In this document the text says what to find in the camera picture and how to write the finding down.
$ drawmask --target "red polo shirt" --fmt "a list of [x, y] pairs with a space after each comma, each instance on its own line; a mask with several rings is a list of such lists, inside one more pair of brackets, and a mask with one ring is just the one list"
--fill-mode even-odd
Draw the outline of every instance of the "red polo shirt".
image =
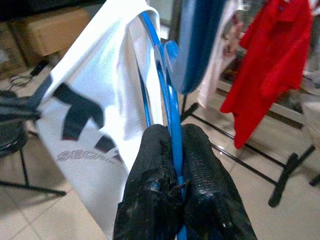
[[308, 56], [312, 12], [308, 0], [269, 0], [240, 45], [247, 49], [221, 112], [233, 113], [241, 148], [280, 93], [298, 89]]

